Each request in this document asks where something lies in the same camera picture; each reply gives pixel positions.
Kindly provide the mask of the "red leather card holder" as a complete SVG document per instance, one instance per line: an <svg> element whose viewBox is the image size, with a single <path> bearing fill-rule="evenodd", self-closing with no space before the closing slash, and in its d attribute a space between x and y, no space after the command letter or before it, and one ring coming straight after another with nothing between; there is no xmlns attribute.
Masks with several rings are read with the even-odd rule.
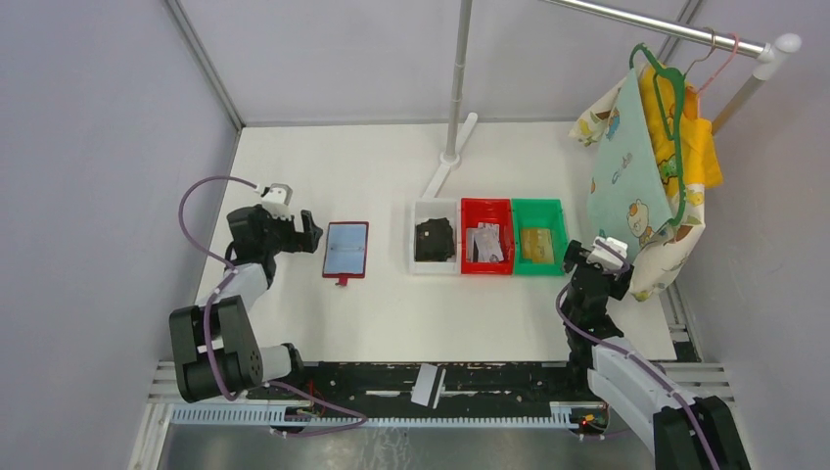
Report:
<svg viewBox="0 0 830 470"><path fill-rule="evenodd" d="M333 221L327 227L322 277L346 287L366 275L368 221Z"/></svg>

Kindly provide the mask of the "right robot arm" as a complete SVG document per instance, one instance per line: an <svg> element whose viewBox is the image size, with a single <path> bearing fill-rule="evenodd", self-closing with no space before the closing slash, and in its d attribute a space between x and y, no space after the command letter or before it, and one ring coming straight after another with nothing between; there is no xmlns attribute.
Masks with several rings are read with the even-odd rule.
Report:
<svg viewBox="0 0 830 470"><path fill-rule="evenodd" d="M597 237L569 242L562 269L570 274L555 306L571 350L568 392L608 404L651 451L658 469L748 469L734 417L717 396L682 388L638 352L608 313L628 291L633 264L626 243Z"/></svg>

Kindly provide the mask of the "white striped credit card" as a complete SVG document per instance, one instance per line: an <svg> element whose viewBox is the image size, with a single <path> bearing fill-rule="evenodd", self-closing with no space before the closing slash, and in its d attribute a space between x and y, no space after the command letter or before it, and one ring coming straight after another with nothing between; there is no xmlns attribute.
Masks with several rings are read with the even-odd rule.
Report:
<svg viewBox="0 0 830 470"><path fill-rule="evenodd" d="M411 402L430 409L436 409L443 390L446 369L422 363L411 391Z"/></svg>

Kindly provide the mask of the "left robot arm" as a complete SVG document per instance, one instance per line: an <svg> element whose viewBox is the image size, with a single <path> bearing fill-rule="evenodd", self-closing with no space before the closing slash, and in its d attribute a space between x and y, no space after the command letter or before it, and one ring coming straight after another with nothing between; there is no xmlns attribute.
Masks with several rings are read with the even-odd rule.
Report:
<svg viewBox="0 0 830 470"><path fill-rule="evenodd" d="M231 211L231 241L221 257L218 286L194 305L168 318L176 383L187 402L224 397L235 400L269 382L284 399L299 397L307 373L291 343L261 348L249 311L272 286L280 254L313 254L323 235L309 210L295 219L275 217L263 206Z"/></svg>

